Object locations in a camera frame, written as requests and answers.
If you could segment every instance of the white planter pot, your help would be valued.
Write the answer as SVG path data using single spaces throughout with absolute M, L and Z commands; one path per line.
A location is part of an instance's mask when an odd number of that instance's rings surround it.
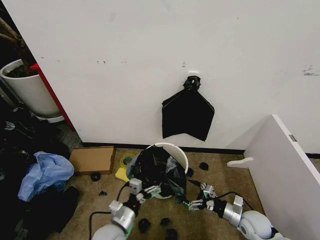
M 21 59 L 9 63 L 0 70 L 0 77 L 9 84 L 24 104 L 37 116 L 44 118 L 60 116 L 61 113 L 55 101 L 39 75 L 17 78 L 4 75 L 22 64 Z

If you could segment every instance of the brown carpet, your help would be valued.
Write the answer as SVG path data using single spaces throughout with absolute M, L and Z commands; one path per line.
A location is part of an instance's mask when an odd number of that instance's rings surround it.
M 115 177 L 119 168 L 119 159 L 125 153 L 137 154 L 139 149 L 116 149 L 113 174 L 102 175 L 101 180 L 92 182 L 89 176 L 73 176 L 68 181 L 68 186 L 75 186 L 80 191 L 80 200 L 73 218 L 61 233 L 52 233 L 49 240 L 87 240 L 89 239 L 89 216 L 94 211 L 108 211 L 108 205 L 115 200 L 124 182 Z M 195 153 L 186 152 L 189 167 L 194 170 L 191 179 L 204 181 L 213 185 L 217 195 L 234 191 L 242 195 L 252 207 L 263 213 L 257 191 L 248 169 L 228 168 L 227 162 L 241 160 L 241 155 Z M 201 162 L 209 164 L 209 170 L 199 168 Z M 101 191 L 107 196 L 98 196 Z M 195 200 L 199 189 L 187 183 L 186 197 Z M 125 202 L 128 189 L 122 191 L 120 200 Z M 225 198 L 233 203 L 234 196 Z M 168 228 L 177 230 L 179 240 L 243 240 L 242 235 L 228 222 L 220 219 L 218 215 L 209 210 L 189 211 L 185 205 L 176 204 L 174 197 L 169 199 L 152 198 L 147 200 L 140 208 L 139 215 L 134 222 L 129 240 L 164 240 L 166 227 L 160 226 L 162 218 L 170 218 Z M 147 218 L 151 226 L 144 234 L 139 232 L 138 222 Z M 99 227 L 110 223 L 110 215 L 95 215 L 92 221 L 92 232 Z

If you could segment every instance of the black trash bag in bucket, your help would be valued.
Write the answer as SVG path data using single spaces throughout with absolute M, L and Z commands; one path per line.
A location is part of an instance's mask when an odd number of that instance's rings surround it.
M 185 199 L 185 169 L 163 147 L 153 145 L 143 150 L 133 166 L 133 175 L 142 181 L 144 189 L 159 185 L 162 197 Z

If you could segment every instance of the yellow tape roll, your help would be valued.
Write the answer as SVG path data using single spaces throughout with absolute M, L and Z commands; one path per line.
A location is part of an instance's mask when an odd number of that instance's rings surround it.
M 135 154 L 133 153 L 126 153 L 124 155 L 122 155 L 122 157 L 120 158 L 120 166 L 123 169 L 127 169 L 127 165 L 128 163 L 131 162 L 131 160 L 134 158 Z

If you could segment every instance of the black cable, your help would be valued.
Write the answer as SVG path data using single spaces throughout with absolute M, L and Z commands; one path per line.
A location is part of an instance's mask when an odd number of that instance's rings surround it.
M 216 196 L 217 199 L 220 199 L 220 198 L 223 198 L 224 196 L 227 196 L 229 194 L 235 194 L 235 195 L 238 195 L 239 197 L 242 197 L 240 194 L 236 193 L 235 191 L 228 191 L 227 193 L 225 194 L 222 194 L 220 196 Z M 245 204 L 247 204 L 247 206 L 251 209 L 251 210 L 254 210 L 254 208 L 242 197 L 243 201 L 245 202 Z
M 95 214 L 111 214 L 111 212 L 110 211 L 94 211 L 93 213 L 91 213 L 89 217 L 89 240 L 91 240 L 91 234 L 92 234 L 92 217 Z
M 121 191 L 125 188 L 129 186 L 129 182 L 126 182 L 125 185 L 123 185 L 118 193 L 118 196 L 116 197 L 116 200 L 119 201 L 119 198 L 120 198 L 120 194 L 121 194 Z

